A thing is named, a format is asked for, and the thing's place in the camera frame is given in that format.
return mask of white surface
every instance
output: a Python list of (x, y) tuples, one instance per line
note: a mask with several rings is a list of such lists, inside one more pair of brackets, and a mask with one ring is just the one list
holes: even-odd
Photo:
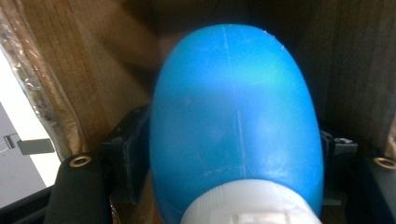
[(181, 224), (320, 223), (305, 200), (268, 180), (237, 180), (196, 199)]
[[(12, 69), (0, 51), (0, 102), (21, 140), (50, 138), (30, 106)], [(55, 183), (61, 162), (54, 153), (31, 155), (37, 171), (47, 187)]]

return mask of metal grommet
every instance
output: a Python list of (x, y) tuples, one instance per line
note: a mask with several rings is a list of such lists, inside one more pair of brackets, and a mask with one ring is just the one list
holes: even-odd
[(396, 170), (396, 161), (384, 157), (375, 157), (374, 161), (376, 164), (384, 168)]
[(81, 167), (90, 163), (90, 161), (91, 161), (90, 156), (79, 156), (79, 157), (75, 157), (72, 161), (70, 161), (69, 165), (71, 167)]

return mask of gray plastic part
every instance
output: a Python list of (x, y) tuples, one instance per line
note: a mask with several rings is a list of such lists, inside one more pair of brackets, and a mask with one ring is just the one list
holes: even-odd
[(22, 155), (51, 153), (55, 151), (51, 141), (48, 138), (18, 141), (17, 144), (21, 150)]
[(8, 149), (17, 147), (17, 143), (21, 141), (20, 136), (17, 133), (4, 136), (4, 140), (6, 141)]

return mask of white bottle cap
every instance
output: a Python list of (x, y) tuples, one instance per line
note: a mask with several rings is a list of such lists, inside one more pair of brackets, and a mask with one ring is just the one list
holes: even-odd
[(182, 224), (320, 223), (306, 201), (291, 189), (268, 180), (229, 182), (197, 198)]

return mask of blue bottle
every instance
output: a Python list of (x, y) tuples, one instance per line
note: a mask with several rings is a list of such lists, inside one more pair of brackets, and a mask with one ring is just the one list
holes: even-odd
[(323, 161), (314, 108), (288, 51), (265, 31), (216, 25), (185, 37), (155, 89), (150, 166), (164, 223), (219, 185), (262, 179), (318, 215)]

